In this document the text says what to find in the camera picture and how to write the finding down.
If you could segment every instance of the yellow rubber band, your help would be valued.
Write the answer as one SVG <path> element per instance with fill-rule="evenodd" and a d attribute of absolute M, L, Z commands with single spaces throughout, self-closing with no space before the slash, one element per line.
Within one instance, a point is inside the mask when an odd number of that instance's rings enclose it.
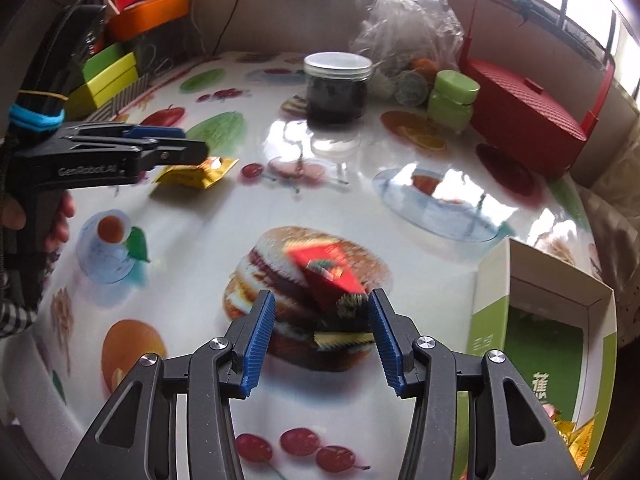
<path fill-rule="evenodd" d="M 61 99 L 63 101 L 68 101 L 68 97 L 62 94 L 55 94 L 53 92 L 43 92 L 41 90 L 18 90 L 18 94 L 27 94 L 27 95 L 42 95 L 44 97 L 55 97 L 56 99 Z"/>

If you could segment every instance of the red basket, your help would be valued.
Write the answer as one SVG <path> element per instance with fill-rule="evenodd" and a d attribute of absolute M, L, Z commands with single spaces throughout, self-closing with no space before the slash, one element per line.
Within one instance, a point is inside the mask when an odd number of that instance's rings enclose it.
<path fill-rule="evenodd" d="M 598 122 L 613 80 L 613 60 L 609 56 L 596 102 L 578 124 L 532 80 L 487 61 L 468 58 L 478 1 L 460 55 L 461 72 L 480 85 L 471 124 L 489 143 L 530 170 L 559 178 L 575 162 Z"/>

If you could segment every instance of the plastic jar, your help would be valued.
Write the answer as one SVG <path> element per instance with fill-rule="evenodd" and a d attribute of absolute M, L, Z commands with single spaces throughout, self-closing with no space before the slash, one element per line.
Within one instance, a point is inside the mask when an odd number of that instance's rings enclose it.
<path fill-rule="evenodd" d="M 344 124 L 362 117 L 367 103 L 370 59 L 348 52 L 319 52 L 305 57 L 308 74 L 306 118 L 321 124 Z"/>
<path fill-rule="evenodd" d="M 474 114 L 480 85 L 455 70 L 438 72 L 427 105 L 427 117 L 443 129 L 461 133 Z"/>

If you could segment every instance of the blue rubber band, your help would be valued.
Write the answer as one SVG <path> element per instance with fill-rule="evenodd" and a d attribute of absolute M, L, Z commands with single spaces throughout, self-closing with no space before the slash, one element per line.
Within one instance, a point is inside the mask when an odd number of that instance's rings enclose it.
<path fill-rule="evenodd" d="M 42 133 L 57 130 L 64 121 L 64 109 L 60 110 L 59 115 L 52 117 L 32 112 L 15 103 L 9 108 L 9 122 L 32 132 Z"/>

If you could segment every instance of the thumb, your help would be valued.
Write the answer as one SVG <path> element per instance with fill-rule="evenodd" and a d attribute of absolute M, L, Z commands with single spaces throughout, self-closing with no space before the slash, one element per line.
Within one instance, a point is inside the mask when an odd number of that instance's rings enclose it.
<path fill-rule="evenodd" d="M 18 204 L 15 198 L 5 194 L 2 201 L 2 225 L 17 231 L 24 227 L 26 221 L 22 206 Z"/>

